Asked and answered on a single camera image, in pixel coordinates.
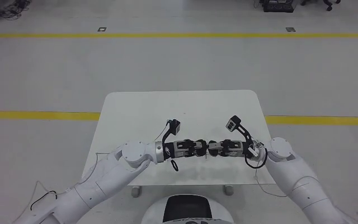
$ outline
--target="table leg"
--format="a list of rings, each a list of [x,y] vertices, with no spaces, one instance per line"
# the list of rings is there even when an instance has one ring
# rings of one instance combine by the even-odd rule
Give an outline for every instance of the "table leg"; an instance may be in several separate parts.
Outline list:
[[[132,194],[132,197],[133,197],[133,198],[139,197],[140,194],[141,194],[141,192],[142,192],[142,186],[133,186],[133,187],[132,187],[132,192],[131,192],[131,194]]]

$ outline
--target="white wire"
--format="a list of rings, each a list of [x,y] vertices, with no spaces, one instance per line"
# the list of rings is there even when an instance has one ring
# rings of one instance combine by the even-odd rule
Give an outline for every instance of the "white wire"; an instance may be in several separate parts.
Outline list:
[[[86,182],[86,181],[92,176],[93,172],[95,171],[95,168],[96,168],[97,163],[98,163],[98,155],[107,155],[107,154],[109,154],[109,153],[96,152],[96,163],[95,163],[95,166],[94,166],[92,172],[90,173],[90,175],[89,175],[84,181],[82,181],[82,182],[77,182],[77,183],[76,183],[75,185],[73,185],[72,187],[67,188],[64,192],[61,192],[61,193],[53,193],[53,192],[47,190],[47,188],[41,183],[40,180],[37,180],[37,181],[36,181],[36,184],[35,184],[35,187],[34,187],[34,190],[32,191],[31,198],[30,198],[28,204],[27,204],[26,207],[22,210],[22,212],[20,213],[20,215],[17,216],[17,218],[16,218],[12,223],[16,222],[16,221],[25,213],[26,209],[29,207],[29,205],[31,204],[31,202],[32,202],[32,200],[33,200],[33,198],[34,198],[34,195],[35,195],[36,188],[37,188],[37,185],[38,185],[38,184],[40,184],[41,187],[42,187],[47,193],[49,193],[49,194],[55,194],[55,195],[65,194],[65,193],[69,192],[71,189],[73,189],[75,186],[77,186],[78,184],[83,184],[84,182]]]
[[[157,138],[155,138],[154,142],[163,134],[164,130],[167,128],[168,122],[166,124],[166,126],[163,128],[162,132],[158,135]]]
[[[266,194],[272,195],[272,196],[279,197],[279,198],[286,198],[288,195],[290,195],[290,194],[294,191],[296,184],[297,184],[300,180],[302,180],[303,178],[312,178],[312,179],[316,180],[317,182],[319,182],[319,181],[318,181],[316,178],[314,178],[313,176],[303,176],[303,177],[301,177],[300,179],[298,179],[298,180],[293,184],[293,186],[291,187],[291,190],[289,191],[289,193],[288,193],[287,195],[277,195],[277,194],[272,194],[272,193],[270,193],[270,192],[267,192],[267,191],[265,191],[265,190],[262,188],[262,185],[258,182],[257,170],[255,170],[255,176],[254,176],[254,178],[255,178],[255,180],[256,180],[258,186],[261,188],[261,190],[262,190],[263,192],[265,192]]]

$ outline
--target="black cable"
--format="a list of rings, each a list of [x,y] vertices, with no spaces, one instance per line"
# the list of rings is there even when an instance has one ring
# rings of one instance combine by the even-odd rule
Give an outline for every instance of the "black cable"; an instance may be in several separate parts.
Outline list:
[[[267,149],[265,148],[265,159],[263,160],[263,163],[262,163],[260,166],[252,166],[252,165],[250,165],[250,164],[247,162],[247,156],[246,156],[246,153],[245,153],[245,163],[246,163],[249,167],[251,167],[251,168],[253,168],[253,169],[260,169],[261,167],[263,167],[263,166],[265,165],[268,155],[269,155],[269,154],[267,153]]]
[[[46,195],[48,195],[50,192],[55,193],[55,196],[56,196],[56,199],[57,199],[57,192],[55,192],[54,190],[51,190],[51,191],[47,192],[46,194],[44,194],[41,198],[39,198],[39,199],[37,199],[35,202],[33,202],[33,204],[31,204],[31,206],[30,206],[30,211],[32,211],[32,206],[33,206],[36,202],[38,202],[39,200],[43,199],[43,198],[44,198]]]

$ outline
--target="gray floor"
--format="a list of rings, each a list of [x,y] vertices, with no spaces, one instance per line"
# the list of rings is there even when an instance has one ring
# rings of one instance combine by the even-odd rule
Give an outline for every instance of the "gray floor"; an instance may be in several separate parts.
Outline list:
[[[322,2],[293,14],[263,13],[248,0],[39,0],[1,32],[358,32],[358,2],[326,12]],[[100,111],[114,91],[251,89],[265,115],[358,116],[357,39],[0,39],[0,110]],[[10,223],[36,180],[58,191],[82,174],[96,122],[0,120],[0,223]],[[317,172],[332,200],[358,218],[358,127],[269,126]],[[275,185],[270,191],[279,193]],[[204,192],[236,223],[307,223],[288,199],[258,186],[130,189],[79,223],[138,223],[156,200]],[[36,197],[43,194],[38,190]]]

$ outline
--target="black ring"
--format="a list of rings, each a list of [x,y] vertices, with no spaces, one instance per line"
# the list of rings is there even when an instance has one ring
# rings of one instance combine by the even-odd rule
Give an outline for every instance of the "black ring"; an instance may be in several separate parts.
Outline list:
[[[179,171],[179,168],[178,168],[177,163],[176,163],[174,160],[171,160],[170,162],[171,162],[171,164],[172,164],[174,170],[178,172],[178,171]]]

